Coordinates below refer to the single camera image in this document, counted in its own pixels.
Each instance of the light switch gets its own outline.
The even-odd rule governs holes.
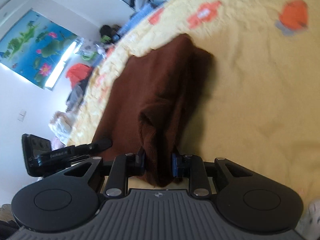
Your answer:
[[[26,113],[27,113],[27,111],[22,109],[19,114],[23,115],[23,116],[26,116]]]
[[[18,115],[18,120],[19,120],[19,121],[21,121],[21,122],[23,122],[23,120],[24,120],[24,116],[23,116],[23,115],[21,115],[21,114],[19,114],[19,115]]]

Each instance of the lotus painting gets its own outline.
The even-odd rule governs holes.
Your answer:
[[[31,10],[0,41],[0,63],[44,88],[63,53],[76,37]]]

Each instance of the silver screw head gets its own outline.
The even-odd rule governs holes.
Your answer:
[[[209,195],[209,191],[205,188],[197,188],[194,190],[193,194],[195,194],[196,196],[199,196],[199,197],[205,197],[205,196]]]
[[[121,195],[122,191],[118,188],[110,188],[106,191],[106,194],[110,197],[117,197]]]

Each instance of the black circular pad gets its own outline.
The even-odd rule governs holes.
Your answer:
[[[251,190],[244,195],[243,200],[249,207],[262,211],[275,209],[281,202],[276,193],[265,189]]]
[[[48,189],[36,195],[35,204],[42,210],[54,211],[65,208],[71,200],[71,195],[64,190]]]
[[[17,222],[38,232],[75,228],[90,220],[98,207],[98,196],[87,181],[58,173],[23,188],[12,200]]]
[[[297,193],[260,175],[233,179],[219,192],[216,204],[229,222],[258,234],[294,229],[303,210]]]

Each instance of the yellow bedsheet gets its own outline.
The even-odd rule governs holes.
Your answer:
[[[181,152],[226,157],[291,187],[305,204],[320,197],[320,0],[290,1],[170,0],[95,70],[69,144],[91,142],[130,55],[188,33],[215,66]]]

